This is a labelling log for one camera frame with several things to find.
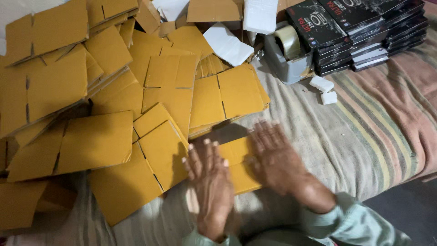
flat cardboard box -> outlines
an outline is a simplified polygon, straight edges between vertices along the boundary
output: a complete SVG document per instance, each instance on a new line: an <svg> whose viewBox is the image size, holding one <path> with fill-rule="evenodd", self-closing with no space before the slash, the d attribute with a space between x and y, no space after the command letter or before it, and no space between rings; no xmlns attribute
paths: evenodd
<svg viewBox="0 0 437 246"><path fill-rule="evenodd" d="M236 117L268 108L270 99L252 65L243 64L194 82L190 132L199 132Z"/></svg>
<svg viewBox="0 0 437 246"><path fill-rule="evenodd" d="M55 124L15 154L8 182L118 165L132 152L132 111Z"/></svg>
<svg viewBox="0 0 437 246"><path fill-rule="evenodd" d="M199 61L214 52L205 37L195 26L178 28L169 33L167 38L173 42L173 48L189 50L198 56Z"/></svg>
<svg viewBox="0 0 437 246"><path fill-rule="evenodd" d="M223 63L216 55L212 54L201 60L197 65L196 79L208 77L228 70L231 66Z"/></svg>
<svg viewBox="0 0 437 246"><path fill-rule="evenodd" d="M188 142L161 103L137 119L134 127L142 138L132 146L131 161L96 169L88 175L91 190L110 226L187 176L181 158L186 156Z"/></svg>
<svg viewBox="0 0 437 246"><path fill-rule="evenodd" d="M132 110L133 119L141 116L144 88L127 70L91 97L91 115L101 115Z"/></svg>
<svg viewBox="0 0 437 246"><path fill-rule="evenodd" d="M132 35L134 33L135 19L128 19L125 23L123 23L120 27L120 36L125 42L126 47L129 47L132 44Z"/></svg>
<svg viewBox="0 0 437 246"><path fill-rule="evenodd" d="M50 181L5 183L1 180L0 234L13 235L13 229L29 228L39 214L69 211L76 193Z"/></svg>
<svg viewBox="0 0 437 246"><path fill-rule="evenodd" d="M124 13L131 16L137 9L137 0L87 0L89 27L93 28Z"/></svg>
<svg viewBox="0 0 437 246"><path fill-rule="evenodd" d="M85 0L71 0L6 25L6 57L17 64L87 38Z"/></svg>
<svg viewBox="0 0 437 246"><path fill-rule="evenodd" d="M161 17L155 6L150 0L141 0L139 3L139 12L135 16L138 24L146 33L153 33L161 25Z"/></svg>
<svg viewBox="0 0 437 246"><path fill-rule="evenodd" d="M240 21L243 0L191 0L187 22Z"/></svg>
<svg viewBox="0 0 437 246"><path fill-rule="evenodd" d="M143 111L162 102L185 138L190 123L196 59L195 55L152 56L144 82Z"/></svg>
<svg viewBox="0 0 437 246"><path fill-rule="evenodd" d="M59 60L52 59L52 55L1 69L5 83L0 136L13 135L24 126L71 107L87 95L85 51L68 53Z"/></svg>
<svg viewBox="0 0 437 246"><path fill-rule="evenodd" d="M133 61L129 64L129 67L138 82L143 84L146 80L150 57L158 56L162 47L171 47L173 43L138 30L133 32L132 43L129 52Z"/></svg>
<svg viewBox="0 0 437 246"><path fill-rule="evenodd" d="M85 47L103 70L101 81L132 62L132 56L115 26L87 40Z"/></svg>

sleeve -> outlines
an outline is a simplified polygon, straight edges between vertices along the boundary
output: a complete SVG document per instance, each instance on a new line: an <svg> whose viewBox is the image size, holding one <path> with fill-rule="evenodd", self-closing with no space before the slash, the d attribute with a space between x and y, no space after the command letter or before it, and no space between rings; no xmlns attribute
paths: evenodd
<svg viewBox="0 0 437 246"><path fill-rule="evenodd" d="M327 214L302 212L307 234L316 239L332 237L347 245L411 245L411 239L388 221L346 193L336 195L337 206Z"/></svg>
<svg viewBox="0 0 437 246"><path fill-rule="evenodd" d="M222 243L216 243L211 239L200 235L197 229L182 239L182 246L241 246L241 243L234 236L227 235Z"/></svg>

black product box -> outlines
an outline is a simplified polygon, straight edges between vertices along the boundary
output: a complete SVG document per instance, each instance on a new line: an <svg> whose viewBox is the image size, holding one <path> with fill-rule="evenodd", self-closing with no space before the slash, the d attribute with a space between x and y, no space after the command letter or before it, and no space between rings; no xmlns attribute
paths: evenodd
<svg viewBox="0 0 437 246"><path fill-rule="evenodd" d="M319 0L319 2L346 32L377 22L381 17L368 0Z"/></svg>
<svg viewBox="0 0 437 246"><path fill-rule="evenodd" d="M340 53L328 56L326 58L314 60L314 62L319 66L331 64L333 62L337 62L337 61L343 60L345 58L348 58L350 56L351 51L352 51L352 47L350 47L349 49L342 51Z"/></svg>
<svg viewBox="0 0 437 246"><path fill-rule="evenodd" d="M287 8L288 22L298 30L307 52L343 42L347 34L317 0Z"/></svg>

styrofoam piece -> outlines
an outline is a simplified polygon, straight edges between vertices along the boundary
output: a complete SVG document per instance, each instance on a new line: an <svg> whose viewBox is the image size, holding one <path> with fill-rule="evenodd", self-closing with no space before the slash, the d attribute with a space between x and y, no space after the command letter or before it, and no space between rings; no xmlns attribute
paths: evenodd
<svg viewBox="0 0 437 246"><path fill-rule="evenodd" d="M253 47L240 42L223 23L217 22L204 34L214 53L236 67L241 65L253 52Z"/></svg>
<svg viewBox="0 0 437 246"><path fill-rule="evenodd" d="M336 103L336 102L337 102L337 93L335 93L335 91L322 94L323 105Z"/></svg>
<svg viewBox="0 0 437 246"><path fill-rule="evenodd" d="M317 89L319 89L323 93L327 93L332 88L334 88L333 82L331 82L325 78L322 78L320 76L315 76L314 78L312 78L309 85L316 87Z"/></svg>
<svg viewBox="0 0 437 246"><path fill-rule="evenodd" d="M152 3L162 18L167 21L176 21L188 13L190 0L153 0Z"/></svg>
<svg viewBox="0 0 437 246"><path fill-rule="evenodd" d="M244 0L243 29L271 34L276 29L278 0Z"/></svg>

finger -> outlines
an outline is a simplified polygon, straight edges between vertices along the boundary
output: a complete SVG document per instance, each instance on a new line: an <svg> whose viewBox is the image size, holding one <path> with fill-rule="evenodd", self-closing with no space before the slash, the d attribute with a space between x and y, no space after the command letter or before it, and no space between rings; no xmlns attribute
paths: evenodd
<svg viewBox="0 0 437 246"><path fill-rule="evenodd" d="M260 129L258 132L258 136L260 137L263 145L266 149L273 149L272 139L270 137L270 124L267 121L263 120L258 123L258 128Z"/></svg>
<svg viewBox="0 0 437 246"><path fill-rule="evenodd" d="M257 130L250 130L249 131L250 139L252 140L252 145L255 148L255 154L261 155L264 151L263 142L261 142L261 139L258 137Z"/></svg>
<svg viewBox="0 0 437 246"><path fill-rule="evenodd" d="M212 168L222 168L223 167L223 161L222 157L220 156L220 147L219 142L214 141L212 143Z"/></svg>
<svg viewBox="0 0 437 246"><path fill-rule="evenodd" d="M198 178L202 174L202 163L200 162L199 155L193 144L188 145L188 157L190 158L188 164L193 170L194 177Z"/></svg>
<svg viewBox="0 0 437 246"><path fill-rule="evenodd" d="M190 164L188 164L188 160L185 157L182 157L182 164L184 165L185 170L188 172L188 178L193 181L194 180L194 173L193 170L190 167Z"/></svg>
<svg viewBox="0 0 437 246"><path fill-rule="evenodd" d="M208 173L212 169L212 144L209 138L203 140L203 144L205 145L205 165L204 165L204 173Z"/></svg>

